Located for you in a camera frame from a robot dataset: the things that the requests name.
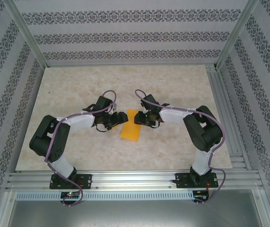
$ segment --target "yellow block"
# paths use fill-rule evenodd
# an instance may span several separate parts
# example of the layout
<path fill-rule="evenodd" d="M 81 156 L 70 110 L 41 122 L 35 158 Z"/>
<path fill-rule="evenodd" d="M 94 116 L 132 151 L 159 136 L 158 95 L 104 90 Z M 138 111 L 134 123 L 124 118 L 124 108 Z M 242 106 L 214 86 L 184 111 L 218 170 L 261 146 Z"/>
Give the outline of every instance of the yellow block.
<path fill-rule="evenodd" d="M 134 123 L 134 118 L 137 113 L 138 110 L 129 109 L 127 111 L 127 117 L 129 121 L 123 124 L 123 128 L 120 134 L 121 138 L 133 140 L 136 142 L 138 141 L 141 125 Z"/>

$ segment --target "robotic arm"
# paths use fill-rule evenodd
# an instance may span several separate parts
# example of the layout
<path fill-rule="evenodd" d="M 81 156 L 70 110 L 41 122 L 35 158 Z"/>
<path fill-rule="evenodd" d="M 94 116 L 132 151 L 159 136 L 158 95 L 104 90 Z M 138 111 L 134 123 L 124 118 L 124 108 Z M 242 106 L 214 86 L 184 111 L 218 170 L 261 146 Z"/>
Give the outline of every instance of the robotic arm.
<path fill-rule="evenodd" d="M 83 109 L 79 114 L 75 114 L 73 117 L 66 118 L 65 121 L 59 125 L 58 130 L 56 131 L 56 135 L 53 135 L 54 140 L 51 152 L 45 161 L 51 165 L 55 172 L 73 182 L 76 182 L 77 171 L 67 161 L 63 154 L 69 133 L 94 126 L 96 126 L 96 129 L 98 129 L 97 126 L 99 124 L 102 124 L 109 131 L 112 129 L 112 127 L 127 122 L 128 118 L 126 113 L 114 112 L 115 109 L 116 105 L 112 102 L 111 99 L 100 96 L 96 104 L 90 105 L 89 107 Z M 43 157 L 47 156 L 47 151 L 51 144 L 51 137 L 49 135 L 54 133 L 57 124 L 63 119 L 64 118 L 62 117 L 55 118 L 50 115 L 47 115 L 43 118 L 30 141 L 30 148 L 37 155 Z M 57 178 L 57 180 L 61 180 L 61 182 L 57 182 L 57 184 L 66 183 L 60 178 Z"/>
<path fill-rule="evenodd" d="M 150 94 L 143 98 L 151 103 L 159 103 Z M 179 125 L 185 125 L 189 136 L 196 147 L 195 161 L 190 169 L 190 180 L 187 180 L 189 186 L 205 187 L 211 176 L 209 159 L 212 151 L 218 146 L 222 139 L 222 131 L 218 125 L 210 118 L 198 113 L 185 112 L 170 108 L 160 108 L 152 104 L 141 101 L 144 110 L 136 114 L 134 123 L 146 125 L 151 128 L 159 127 L 161 122 L 172 122 Z M 165 107 L 172 107 L 169 104 L 163 104 Z M 206 106 L 200 106 L 195 109 L 198 112 L 205 113 L 215 118 Z"/>

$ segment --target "black mounting bracket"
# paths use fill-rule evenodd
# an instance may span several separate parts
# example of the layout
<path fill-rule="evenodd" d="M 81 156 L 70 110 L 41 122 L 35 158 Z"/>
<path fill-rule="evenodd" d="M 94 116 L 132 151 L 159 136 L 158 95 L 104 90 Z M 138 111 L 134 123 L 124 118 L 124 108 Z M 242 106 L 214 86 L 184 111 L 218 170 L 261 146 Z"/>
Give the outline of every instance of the black mounting bracket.
<path fill-rule="evenodd" d="M 192 179 L 191 173 L 176 173 L 176 179 L 173 183 L 176 184 L 177 188 L 206 188 L 207 182 L 209 183 L 209 188 L 218 188 L 218 179 L 215 173 L 209 173 L 203 181 L 195 182 Z"/>
<path fill-rule="evenodd" d="M 92 175 L 91 174 L 76 174 L 74 181 L 82 189 L 91 189 Z M 75 185 L 63 180 L 61 177 L 53 174 L 50 182 L 50 189 L 78 189 Z"/>

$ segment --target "patterned wallpaper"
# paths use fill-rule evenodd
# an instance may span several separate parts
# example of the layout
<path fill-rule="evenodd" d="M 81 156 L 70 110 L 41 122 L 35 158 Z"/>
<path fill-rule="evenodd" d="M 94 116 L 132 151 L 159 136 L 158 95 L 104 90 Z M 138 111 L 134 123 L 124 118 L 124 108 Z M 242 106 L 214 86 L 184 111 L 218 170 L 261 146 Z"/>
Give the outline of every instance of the patterned wallpaper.
<path fill-rule="evenodd" d="M 0 0 L 0 200 L 15 170 L 43 70 Z"/>
<path fill-rule="evenodd" d="M 247 0 L 17 0 L 50 66 L 215 63 Z"/>
<path fill-rule="evenodd" d="M 270 200 L 270 1 L 248 19 L 221 73 L 250 162 Z"/>

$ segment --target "marble surface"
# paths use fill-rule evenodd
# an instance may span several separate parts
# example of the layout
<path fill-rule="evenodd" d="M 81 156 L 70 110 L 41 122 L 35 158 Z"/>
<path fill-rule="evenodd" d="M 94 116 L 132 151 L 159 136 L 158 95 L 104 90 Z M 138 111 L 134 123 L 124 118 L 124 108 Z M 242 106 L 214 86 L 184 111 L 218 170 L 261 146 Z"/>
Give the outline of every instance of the marble surface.
<path fill-rule="evenodd" d="M 29 148 L 45 115 L 78 113 L 108 89 L 117 92 L 117 111 L 141 110 L 134 94 L 137 88 L 152 94 L 160 104 L 184 108 L 206 105 L 218 119 L 203 65 L 46 68 L 16 170 L 48 170 L 43 157 Z M 195 147 L 185 126 L 168 122 L 158 129 L 142 126 L 138 142 L 121 139 L 121 130 L 122 125 L 107 133 L 95 128 L 72 133 L 64 154 L 78 170 L 188 169 L 194 161 Z M 232 168 L 226 144 L 216 151 L 212 165 Z"/>

